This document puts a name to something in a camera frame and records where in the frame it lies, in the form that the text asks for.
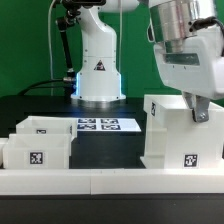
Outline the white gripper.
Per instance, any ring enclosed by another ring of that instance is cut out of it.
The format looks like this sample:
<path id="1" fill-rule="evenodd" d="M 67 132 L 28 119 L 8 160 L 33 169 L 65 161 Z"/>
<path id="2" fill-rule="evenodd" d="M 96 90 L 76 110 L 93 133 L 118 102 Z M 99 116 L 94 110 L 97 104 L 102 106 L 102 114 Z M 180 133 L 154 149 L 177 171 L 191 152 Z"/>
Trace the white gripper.
<path id="1" fill-rule="evenodd" d="M 210 99 L 224 98 L 224 39 L 219 32 L 200 32 L 187 38 L 181 53 L 166 53 L 154 46 L 160 78 L 165 86 L 183 91 L 196 123 L 209 120 Z"/>

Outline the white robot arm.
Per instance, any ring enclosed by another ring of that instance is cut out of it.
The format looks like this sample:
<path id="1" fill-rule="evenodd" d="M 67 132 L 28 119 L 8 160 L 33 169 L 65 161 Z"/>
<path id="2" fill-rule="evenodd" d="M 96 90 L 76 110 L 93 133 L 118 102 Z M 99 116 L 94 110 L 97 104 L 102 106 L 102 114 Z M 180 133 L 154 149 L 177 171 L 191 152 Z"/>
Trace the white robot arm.
<path id="1" fill-rule="evenodd" d="M 82 69 L 76 75 L 75 100 L 110 103 L 123 100 L 116 69 L 116 33 L 98 14 L 149 7 L 148 39 L 164 85 L 182 92 L 196 122 L 209 119 L 212 100 L 224 98 L 224 24 L 214 0 L 61 0 L 65 24 L 81 26 Z"/>

